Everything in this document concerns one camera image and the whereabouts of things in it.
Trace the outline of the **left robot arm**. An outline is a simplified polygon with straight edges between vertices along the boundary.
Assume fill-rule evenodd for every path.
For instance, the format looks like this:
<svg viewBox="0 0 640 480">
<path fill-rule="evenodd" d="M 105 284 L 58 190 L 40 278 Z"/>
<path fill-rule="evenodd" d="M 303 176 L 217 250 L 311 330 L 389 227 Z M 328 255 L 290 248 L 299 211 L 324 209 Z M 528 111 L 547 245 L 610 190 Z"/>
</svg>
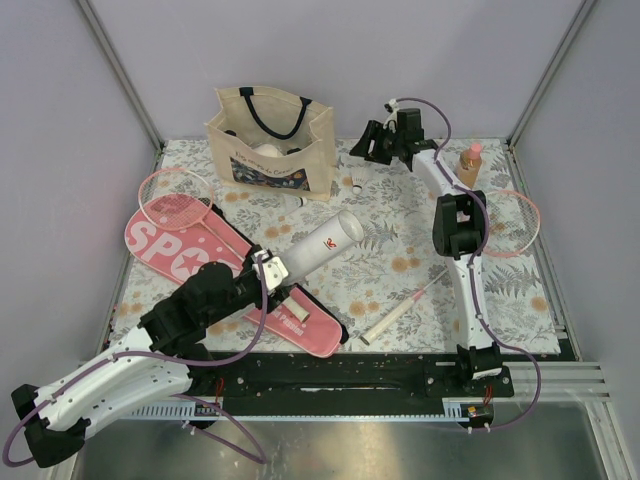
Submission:
<svg viewBox="0 0 640 480">
<path fill-rule="evenodd" d="M 280 257 L 260 247 L 250 249 L 238 275 L 224 263 L 204 264 L 115 345 L 73 373 L 47 386 L 15 389 L 11 398 L 20 421 L 5 442 L 3 463 L 19 467 L 10 457 L 18 434 L 31 453 L 27 460 L 48 468 L 139 407 L 209 393 L 217 382 L 215 368 L 242 359 L 253 347 L 215 360 L 201 343 L 206 330 L 248 307 L 266 316 L 285 299 L 289 275 Z"/>
</svg>

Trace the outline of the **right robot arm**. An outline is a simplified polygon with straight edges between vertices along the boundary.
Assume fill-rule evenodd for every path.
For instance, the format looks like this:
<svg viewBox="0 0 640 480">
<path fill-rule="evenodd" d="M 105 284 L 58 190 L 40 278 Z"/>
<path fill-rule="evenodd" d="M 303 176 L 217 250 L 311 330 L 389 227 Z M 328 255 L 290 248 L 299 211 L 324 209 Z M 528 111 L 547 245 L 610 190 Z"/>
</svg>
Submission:
<svg viewBox="0 0 640 480">
<path fill-rule="evenodd" d="M 462 393 L 475 396 L 503 368 L 500 347 L 488 332 L 482 281 L 482 252 L 488 240 L 486 197 L 464 186 L 441 159 L 440 147 L 425 138 L 418 108 L 401 109 L 390 101 L 385 109 L 387 119 L 369 121 L 350 154 L 383 165 L 396 158 L 436 196 L 432 239 L 451 277 L 460 324 L 455 383 Z"/>
</svg>

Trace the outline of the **white shuttlecock tube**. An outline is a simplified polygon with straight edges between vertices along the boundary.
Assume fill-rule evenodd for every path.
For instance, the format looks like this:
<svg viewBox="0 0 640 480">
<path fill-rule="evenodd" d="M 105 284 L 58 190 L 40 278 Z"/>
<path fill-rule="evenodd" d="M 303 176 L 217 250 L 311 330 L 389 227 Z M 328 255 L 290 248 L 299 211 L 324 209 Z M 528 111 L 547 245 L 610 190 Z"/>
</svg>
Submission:
<svg viewBox="0 0 640 480">
<path fill-rule="evenodd" d="M 364 230 L 357 217 L 341 210 L 279 255 L 288 271 L 284 284 L 302 280 L 363 238 Z"/>
</svg>

